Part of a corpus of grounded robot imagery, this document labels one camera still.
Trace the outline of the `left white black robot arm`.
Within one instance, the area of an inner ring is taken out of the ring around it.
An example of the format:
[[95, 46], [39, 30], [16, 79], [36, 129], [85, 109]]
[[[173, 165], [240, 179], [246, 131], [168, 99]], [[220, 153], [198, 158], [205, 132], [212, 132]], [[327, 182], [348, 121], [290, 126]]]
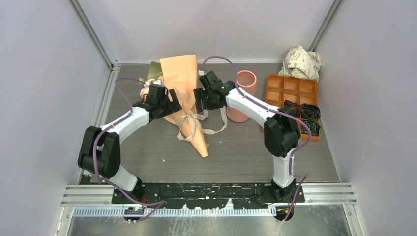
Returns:
[[142, 181], [121, 165], [121, 143], [136, 130], [155, 119], [182, 109], [176, 92], [164, 85], [152, 84], [144, 98], [132, 104], [123, 116], [102, 127], [85, 130], [78, 166], [96, 175], [98, 183], [108, 183], [132, 203], [144, 195]]

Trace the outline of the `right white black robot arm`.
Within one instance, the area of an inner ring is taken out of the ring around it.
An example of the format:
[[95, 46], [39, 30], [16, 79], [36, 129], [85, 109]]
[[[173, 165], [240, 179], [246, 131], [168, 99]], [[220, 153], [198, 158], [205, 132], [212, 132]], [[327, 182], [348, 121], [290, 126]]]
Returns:
[[245, 114], [262, 127], [264, 145], [273, 156], [272, 193], [279, 202], [287, 201], [296, 189], [293, 161], [300, 139], [294, 111], [267, 104], [233, 81], [222, 82], [213, 71], [200, 71], [199, 80], [202, 87], [194, 89], [198, 112], [228, 107]]

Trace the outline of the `peach paper bouquet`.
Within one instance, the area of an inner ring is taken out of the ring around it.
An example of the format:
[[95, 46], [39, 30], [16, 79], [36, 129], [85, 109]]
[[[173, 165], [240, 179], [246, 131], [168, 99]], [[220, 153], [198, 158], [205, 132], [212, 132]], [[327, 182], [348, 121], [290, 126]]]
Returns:
[[179, 128], [177, 139], [190, 142], [202, 158], [208, 150], [195, 107], [194, 89], [197, 87], [197, 56], [182, 55], [152, 61], [148, 80], [160, 79], [165, 87], [173, 89], [182, 109], [165, 116], [164, 119]]

